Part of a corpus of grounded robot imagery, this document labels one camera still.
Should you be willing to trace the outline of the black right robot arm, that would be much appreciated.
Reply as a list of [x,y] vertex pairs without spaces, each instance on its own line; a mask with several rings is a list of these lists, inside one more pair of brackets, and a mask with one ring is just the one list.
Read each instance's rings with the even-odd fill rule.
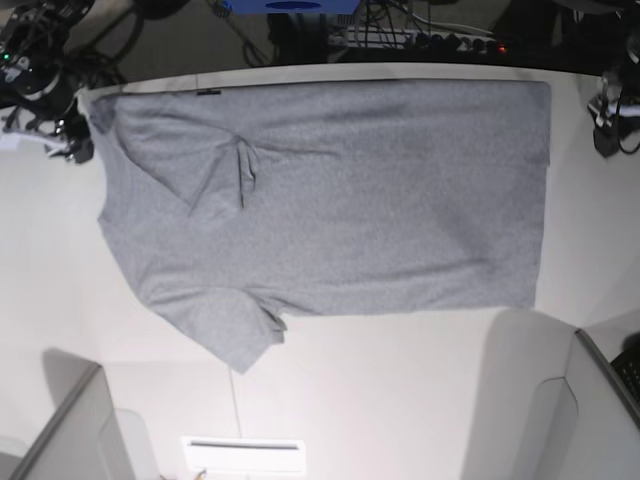
[[1,133],[38,142],[50,157],[83,164],[94,156],[86,119],[78,111],[82,76],[67,65],[64,45],[92,1],[3,1]]

